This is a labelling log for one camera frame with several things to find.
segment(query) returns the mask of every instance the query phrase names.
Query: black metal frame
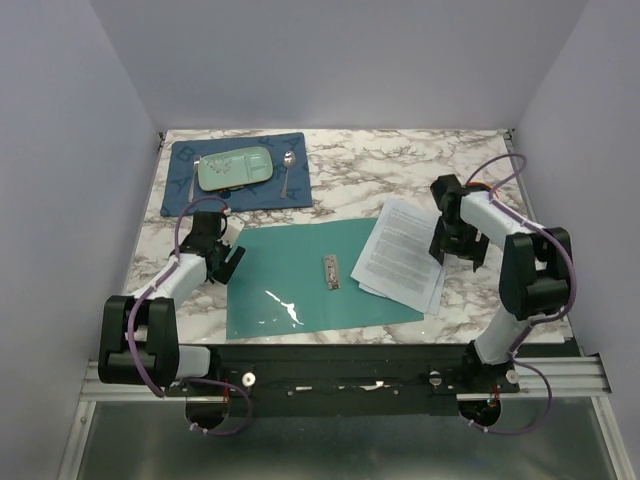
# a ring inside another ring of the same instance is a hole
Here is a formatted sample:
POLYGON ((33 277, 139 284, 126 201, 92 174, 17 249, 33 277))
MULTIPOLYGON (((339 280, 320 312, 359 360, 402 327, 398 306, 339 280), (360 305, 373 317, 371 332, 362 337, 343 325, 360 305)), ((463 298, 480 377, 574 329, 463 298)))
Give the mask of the black metal frame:
MULTIPOLYGON (((247 388, 258 417, 428 414, 458 415, 461 393, 517 392, 504 379, 510 365, 491 372, 484 385, 469 385, 463 362, 470 345, 219 345, 211 350, 210 378, 242 385, 242 376, 256 377, 247 388), (385 386, 375 386, 380 382, 385 386)), ((577 344, 524 345, 524 357, 579 356, 577 344)), ((223 414, 243 417, 246 404, 234 392, 199 384, 167 389, 168 396, 223 396, 229 404, 189 402, 187 417, 213 427, 223 414)))

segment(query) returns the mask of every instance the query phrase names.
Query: cable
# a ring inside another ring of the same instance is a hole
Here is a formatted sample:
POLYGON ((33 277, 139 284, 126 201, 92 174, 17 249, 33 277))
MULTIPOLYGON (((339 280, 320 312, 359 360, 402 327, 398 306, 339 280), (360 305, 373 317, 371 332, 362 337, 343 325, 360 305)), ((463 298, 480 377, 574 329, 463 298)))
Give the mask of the cable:
POLYGON ((520 362, 516 359, 512 359, 513 363, 515 365, 519 365, 523 368, 529 369, 535 373, 537 373, 540 378, 542 379, 542 381, 544 382, 545 387, 547 387, 547 406, 544 410, 544 412, 542 412, 542 415, 540 415, 540 417, 533 422, 531 425, 529 425, 528 427, 524 427, 521 428, 519 430, 497 430, 495 428, 491 428, 491 427, 483 427, 482 425, 478 425, 477 423, 475 423, 473 420, 469 421, 469 426, 473 426, 475 428, 477 428, 478 430, 480 430, 481 432, 484 433, 492 433, 494 435, 504 435, 504 436, 517 436, 517 435, 524 435, 526 433, 530 433, 533 432, 534 430, 536 430, 538 427, 542 426, 546 421, 547 418, 549 417, 549 414, 551 413, 551 405, 553 402, 553 391, 551 390, 551 384, 549 383, 549 379, 544 375, 544 373, 542 373, 540 370, 538 370, 536 367, 534 367, 533 365, 529 365, 528 363, 523 363, 520 362))
POLYGON ((236 428, 232 428, 231 430, 226 430, 226 431, 223 431, 223 432, 216 432, 214 430, 209 430, 209 429, 206 429, 206 428, 202 428, 196 422, 192 422, 191 419, 187 418, 187 422, 189 423, 189 430, 198 430, 199 432, 202 432, 205 435, 213 435, 213 436, 216 436, 216 437, 226 437, 226 436, 229 436, 229 435, 235 435, 236 433, 240 432, 241 430, 244 430, 249 425, 249 421, 253 417, 253 402, 249 398, 249 395, 247 394, 247 392, 245 392, 241 388, 236 387, 235 385, 233 385, 231 383, 219 382, 217 380, 209 380, 208 378, 189 378, 186 381, 189 382, 189 383, 203 383, 205 385, 215 385, 217 387, 225 387, 225 388, 228 388, 230 390, 235 390, 238 393, 240 393, 240 395, 242 395, 244 397, 245 401, 247 402, 247 409, 248 409, 247 410, 247 415, 245 417, 245 421, 241 425, 237 426, 236 428))
MULTIPOLYGON (((144 382, 144 384, 147 387, 149 387, 149 390, 151 390, 151 392, 153 392, 153 394, 159 398, 164 398, 166 395, 164 391, 153 382, 153 380, 149 376, 149 373, 144 368, 142 359, 140 358, 140 354, 138 353, 138 346, 136 345, 135 338, 134 338, 136 315, 138 314, 140 307, 142 306, 144 301, 149 297, 149 295, 151 295, 154 292, 154 290, 156 290, 160 285, 162 285, 173 274, 173 272, 176 271, 176 269, 180 265, 180 238, 179 238, 180 223, 182 223, 182 219, 186 216, 186 214, 191 209, 191 207, 193 207, 195 204, 200 203, 204 200, 217 200, 221 202, 224 205, 223 208, 221 209, 222 212, 229 209, 229 205, 227 205, 227 202, 225 202, 221 198, 215 195, 206 195, 204 197, 200 197, 193 200, 182 210, 182 212, 180 212, 180 215, 178 215, 178 218, 176 220, 176 227, 174 232, 174 256, 176 257, 176 261, 172 262, 169 268, 167 269, 167 271, 163 273, 155 281, 154 284, 150 285, 144 292, 142 292, 142 295, 140 295, 140 297, 136 299, 135 303, 133 304, 133 307, 131 308, 131 312, 129 313, 129 319, 127 321, 127 344, 129 345, 129 350, 131 351, 131 357, 133 358, 133 363, 136 367, 136 370, 138 371, 138 374, 140 375, 141 380, 144 382)), ((251 420, 251 416, 253 415, 253 404, 251 402, 251 399, 249 398, 249 396, 246 394, 244 390, 230 383, 218 382, 217 380, 209 380, 204 378, 186 378, 186 379, 183 379, 183 381, 188 383, 205 383, 209 385, 225 386, 228 388, 232 388, 233 390, 240 392, 240 394, 247 401, 247 406, 248 406, 247 416, 245 417, 245 421, 243 422, 242 425, 240 425, 238 428, 230 430, 229 432, 206 432, 206 433, 210 433, 211 435, 218 435, 218 436, 232 435, 244 429, 246 426, 248 426, 251 420)))
POLYGON ((533 222, 531 222, 529 219, 523 217, 518 212, 516 212, 516 211, 512 210, 511 208, 507 207, 502 202, 496 201, 496 198, 495 198, 496 190, 499 189, 500 187, 502 187, 507 182, 510 182, 511 180, 516 178, 518 175, 520 175, 520 173, 522 173, 524 171, 525 167, 527 166, 527 157, 525 157, 524 155, 522 155, 520 153, 505 153, 503 155, 498 155, 497 157, 494 157, 494 158, 486 161, 482 165, 480 165, 469 176, 469 179, 467 180, 466 184, 469 184, 469 182, 471 182, 471 180, 473 180, 473 178, 478 173, 480 173, 482 170, 484 170, 486 167, 488 167, 492 163, 497 162, 498 160, 501 160, 503 158, 519 158, 520 160, 522 160, 522 162, 520 164, 520 167, 515 169, 514 172, 511 175, 507 176, 503 180, 500 180, 498 183, 496 183, 493 186, 493 188, 491 188, 489 190, 489 202, 491 204, 495 205, 496 208, 498 208, 501 212, 503 212, 507 216, 511 217, 512 219, 514 219, 515 221, 517 221, 518 223, 520 223, 524 227, 527 227, 528 229, 533 230, 537 234, 539 234, 542 237, 544 237, 548 242, 550 242, 556 248, 556 250, 560 253, 560 256, 562 257, 562 259, 566 263, 567 268, 569 270, 569 299, 567 300, 566 305, 563 308, 561 308, 560 310, 558 310, 558 312, 556 312, 554 314, 551 314, 551 315, 548 315, 546 317, 539 318, 537 320, 531 321, 529 323, 529 325, 527 325, 527 327, 520 333, 520 335, 518 335, 516 337, 514 342, 509 347, 509 356, 511 358, 511 361, 514 363, 514 365, 519 365, 519 366, 521 366, 523 368, 526 368, 528 370, 531 370, 531 371, 535 372, 536 374, 538 374, 540 376, 540 378, 544 382, 545 386, 547 387, 547 393, 548 393, 547 406, 546 406, 544 412, 542 413, 540 418, 538 418, 534 423, 532 423, 528 427, 521 428, 519 430, 513 430, 513 431, 496 430, 496 429, 493 429, 493 428, 490 428, 490 427, 483 427, 481 425, 473 423, 473 421, 471 421, 469 423, 469 425, 473 425, 473 426, 475 426, 476 428, 478 428, 479 430, 481 430, 481 431, 483 431, 485 433, 493 433, 495 435, 510 435, 510 436, 512 436, 512 435, 523 435, 525 433, 532 432, 533 430, 537 429, 542 424, 544 424, 544 422, 547 420, 549 414, 551 413, 551 406, 552 406, 552 403, 553 403, 553 392, 551 390, 551 384, 549 383, 549 379, 547 379, 547 377, 540 370, 535 368, 534 366, 529 365, 527 363, 520 362, 520 361, 515 359, 518 347, 527 338, 529 333, 531 333, 531 331, 533 330, 533 327, 535 327, 536 325, 540 325, 542 323, 554 322, 556 320, 561 319, 562 317, 564 317, 566 314, 569 313, 569 311, 573 307, 573 304, 576 301, 577 285, 576 285, 576 271, 575 271, 575 267, 573 265, 573 261, 571 260, 569 252, 567 252, 567 250, 560 244, 560 242, 558 242, 558 240, 556 240, 551 234, 547 233, 544 229, 540 228, 538 225, 536 225, 533 222))

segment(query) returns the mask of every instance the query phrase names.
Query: gray wall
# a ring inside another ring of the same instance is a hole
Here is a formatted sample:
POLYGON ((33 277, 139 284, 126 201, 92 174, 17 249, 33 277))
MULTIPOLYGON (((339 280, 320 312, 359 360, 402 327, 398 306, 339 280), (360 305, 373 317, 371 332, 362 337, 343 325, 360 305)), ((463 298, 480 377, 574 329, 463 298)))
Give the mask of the gray wall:
POLYGON ((584 0, 92 0, 164 128, 510 127, 584 0))
POLYGON ((571 323, 600 352, 640 474, 640 2, 591 0, 518 127, 536 213, 572 234, 571 323))
POLYGON ((157 136, 86 0, 0 6, 0 476, 55 478, 157 136))

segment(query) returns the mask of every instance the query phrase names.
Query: metal spoon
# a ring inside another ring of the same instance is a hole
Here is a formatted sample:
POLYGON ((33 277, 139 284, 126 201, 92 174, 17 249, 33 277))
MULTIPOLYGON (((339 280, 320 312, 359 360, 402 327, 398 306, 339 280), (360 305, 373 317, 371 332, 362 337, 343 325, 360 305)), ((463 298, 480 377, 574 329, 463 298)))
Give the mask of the metal spoon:
POLYGON ((287 173, 284 176, 284 185, 282 186, 282 192, 280 192, 280 198, 287 198, 287 181, 289 180, 289 170, 296 164, 296 154, 289 150, 284 154, 284 166, 287 169, 287 173))

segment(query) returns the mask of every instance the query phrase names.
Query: screw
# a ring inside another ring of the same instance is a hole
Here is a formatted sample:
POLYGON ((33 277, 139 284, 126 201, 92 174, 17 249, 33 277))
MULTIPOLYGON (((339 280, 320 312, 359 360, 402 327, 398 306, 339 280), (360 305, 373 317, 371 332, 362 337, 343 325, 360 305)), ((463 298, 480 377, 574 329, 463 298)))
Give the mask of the screw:
POLYGON ((434 370, 431 373, 429 373, 429 377, 430 377, 429 383, 434 387, 438 387, 442 385, 442 378, 440 377, 440 372, 437 372, 436 370, 434 370))
POLYGON ((247 372, 242 376, 242 384, 245 387, 251 387, 254 383, 256 383, 256 376, 253 372, 247 372))
POLYGON ((516 372, 515 370, 508 370, 505 374, 505 378, 511 385, 515 385, 516 383, 518 383, 518 380, 520 380, 520 375, 518 375, 518 372, 516 372))

